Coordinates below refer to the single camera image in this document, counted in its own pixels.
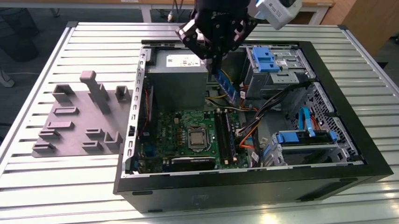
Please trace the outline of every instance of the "ram slot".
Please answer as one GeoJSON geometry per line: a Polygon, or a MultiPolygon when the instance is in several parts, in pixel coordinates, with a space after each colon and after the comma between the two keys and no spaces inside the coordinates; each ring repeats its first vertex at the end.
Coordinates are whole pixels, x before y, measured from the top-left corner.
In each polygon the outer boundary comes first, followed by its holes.
{"type": "Polygon", "coordinates": [[[230,126],[229,113],[218,109],[215,111],[215,128],[218,135],[218,147],[221,163],[229,165],[230,161],[237,161],[237,149],[234,134],[230,126]]]}
{"type": "Polygon", "coordinates": [[[225,121],[225,124],[227,127],[229,160],[238,161],[235,139],[234,139],[234,133],[233,133],[233,129],[231,129],[231,122],[230,122],[227,110],[225,111],[223,121],[225,121]]]}

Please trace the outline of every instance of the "connector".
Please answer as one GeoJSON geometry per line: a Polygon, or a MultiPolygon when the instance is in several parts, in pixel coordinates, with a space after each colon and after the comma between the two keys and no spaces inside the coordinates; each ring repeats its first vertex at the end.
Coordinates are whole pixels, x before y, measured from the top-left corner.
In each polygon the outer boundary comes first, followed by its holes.
{"type": "Polygon", "coordinates": [[[169,22],[174,22],[174,10],[169,14],[169,22]]]}

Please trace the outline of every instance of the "red wire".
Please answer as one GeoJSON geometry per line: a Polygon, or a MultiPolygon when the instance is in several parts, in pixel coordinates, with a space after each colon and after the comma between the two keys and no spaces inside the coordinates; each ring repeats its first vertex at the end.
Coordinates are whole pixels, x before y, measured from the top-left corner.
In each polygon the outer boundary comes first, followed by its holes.
{"type": "Polygon", "coordinates": [[[147,122],[149,122],[149,117],[150,117],[150,111],[149,111],[149,93],[147,93],[147,90],[146,91],[146,111],[147,111],[147,118],[146,118],[146,123],[145,123],[145,126],[143,126],[143,129],[142,129],[142,132],[139,134],[139,136],[143,134],[143,131],[146,129],[146,126],[147,126],[147,122]]]}

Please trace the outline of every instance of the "aluminum profile table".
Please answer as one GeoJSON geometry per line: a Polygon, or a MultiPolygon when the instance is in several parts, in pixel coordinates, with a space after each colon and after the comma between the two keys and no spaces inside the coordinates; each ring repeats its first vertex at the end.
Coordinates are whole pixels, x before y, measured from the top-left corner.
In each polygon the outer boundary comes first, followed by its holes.
{"type": "Polygon", "coordinates": [[[0,147],[0,223],[398,223],[399,94],[347,30],[259,25],[250,40],[311,41],[396,174],[321,202],[141,214],[113,194],[118,155],[34,158],[30,154],[61,83],[87,90],[83,70],[107,89],[134,86],[143,39],[177,39],[167,23],[79,23],[66,28],[0,147]]]}

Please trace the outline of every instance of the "orange wire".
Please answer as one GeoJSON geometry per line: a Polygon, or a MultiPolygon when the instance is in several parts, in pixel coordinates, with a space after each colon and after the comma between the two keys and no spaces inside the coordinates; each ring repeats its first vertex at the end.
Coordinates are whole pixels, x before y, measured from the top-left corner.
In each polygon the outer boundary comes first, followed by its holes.
{"type": "Polygon", "coordinates": [[[250,146],[250,145],[242,145],[241,148],[251,148],[251,149],[255,149],[254,146],[250,146]]]}
{"type": "Polygon", "coordinates": [[[249,134],[245,136],[242,142],[239,143],[239,146],[242,147],[242,145],[245,144],[246,142],[246,139],[249,138],[250,134],[255,131],[255,129],[258,128],[261,122],[255,125],[255,127],[251,129],[251,131],[249,132],[249,134]]]}

